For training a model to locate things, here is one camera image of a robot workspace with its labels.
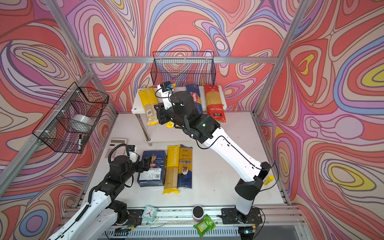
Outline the yellow narrow spaghetti bag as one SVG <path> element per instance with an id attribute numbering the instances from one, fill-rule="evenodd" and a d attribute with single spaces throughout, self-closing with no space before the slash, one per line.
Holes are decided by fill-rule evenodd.
<path id="1" fill-rule="evenodd" d="M 166 124 L 166 127 L 167 128 L 173 128 L 175 126 L 175 124 L 173 123 L 173 122 L 168 122 L 167 124 Z"/>

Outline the blue Barilla pasta box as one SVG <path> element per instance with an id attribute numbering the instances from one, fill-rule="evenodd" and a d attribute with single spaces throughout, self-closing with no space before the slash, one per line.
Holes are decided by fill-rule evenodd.
<path id="1" fill-rule="evenodd" d="M 140 187 L 164 186 L 166 177 L 167 154 L 166 151 L 144 151 L 143 160 L 150 161 L 148 171 L 139 173 L 138 184 Z"/>

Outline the blue Barilla spaghetti box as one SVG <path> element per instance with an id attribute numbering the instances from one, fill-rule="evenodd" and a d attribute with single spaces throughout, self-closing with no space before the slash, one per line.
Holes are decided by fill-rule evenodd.
<path id="1" fill-rule="evenodd" d="M 197 111 L 199 114 L 203 114 L 203 107 L 202 107 L 202 101 L 201 101 L 201 93 L 199 89 L 199 85 L 197 84 L 187 84 L 186 90 L 189 95 L 192 96 L 194 100 L 195 107 L 197 108 Z"/>

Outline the yellow Pastatime spaghetti bag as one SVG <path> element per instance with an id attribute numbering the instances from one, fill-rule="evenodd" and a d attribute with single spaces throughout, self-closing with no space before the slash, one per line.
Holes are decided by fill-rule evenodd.
<path id="1" fill-rule="evenodd" d="M 179 157 L 180 145 L 168 146 L 166 178 L 164 185 L 164 194 L 179 193 L 178 187 L 178 172 L 179 172 Z"/>

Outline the yellow clear spaghetti bag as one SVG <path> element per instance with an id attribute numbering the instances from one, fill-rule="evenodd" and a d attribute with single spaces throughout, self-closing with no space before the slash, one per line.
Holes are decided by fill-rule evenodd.
<path id="1" fill-rule="evenodd" d="M 138 93 L 145 110 L 147 125 L 157 125 L 159 120 L 155 110 L 155 105 L 158 104 L 158 99 L 155 96 L 154 88 L 139 90 Z"/>

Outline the blue yellow Ankara spaghetti bag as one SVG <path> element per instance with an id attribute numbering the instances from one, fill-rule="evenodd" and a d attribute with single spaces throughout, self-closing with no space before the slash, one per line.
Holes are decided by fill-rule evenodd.
<path id="1" fill-rule="evenodd" d="M 181 145 L 179 154 L 178 188 L 192 188 L 193 148 Z"/>

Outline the red spaghetti bag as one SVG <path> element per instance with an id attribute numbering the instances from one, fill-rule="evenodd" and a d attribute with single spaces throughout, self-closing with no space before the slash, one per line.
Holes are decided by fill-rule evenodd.
<path id="1" fill-rule="evenodd" d="M 222 124 L 226 122 L 225 112 L 219 86 L 217 85 L 204 85 L 207 113 L 218 123 Z"/>

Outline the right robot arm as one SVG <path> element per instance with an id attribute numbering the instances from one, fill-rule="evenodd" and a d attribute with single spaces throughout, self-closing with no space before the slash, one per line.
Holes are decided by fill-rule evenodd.
<path id="1" fill-rule="evenodd" d="M 160 88 L 156 90 L 155 96 L 163 100 L 155 105 L 161 125 L 174 123 L 176 129 L 195 140 L 200 149 L 215 151 L 239 174 L 240 180 L 235 186 L 238 201 L 234 208 L 222 209 L 221 219 L 224 224 L 248 224 L 252 219 L 254 200 L 261 192 L 272 166 L 252 158 L 227 135 L 213 117 L 200 114 L 192 96 L 186 91 L 173 92 L 171 88 Z"/>

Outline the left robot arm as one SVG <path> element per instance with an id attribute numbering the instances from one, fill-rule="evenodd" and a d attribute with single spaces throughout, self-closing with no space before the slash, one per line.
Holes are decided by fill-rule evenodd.
<path id="1" fill-rule="evenodd" d="M 49 240 L 97 240 L 102 233 L 114 224 L 122 225 L 129 217 L 127 204 L 116 198 L 126 188 L 126 182 L 135 173 L 150 169 L 150 158 L 140 160 L 137 154 L 133 162 L 129 155 L 112 159 L 108 157 L 109 172 L 93 187 L 88 200 L 75 215 L 59 230 L 48 237 Z"/>

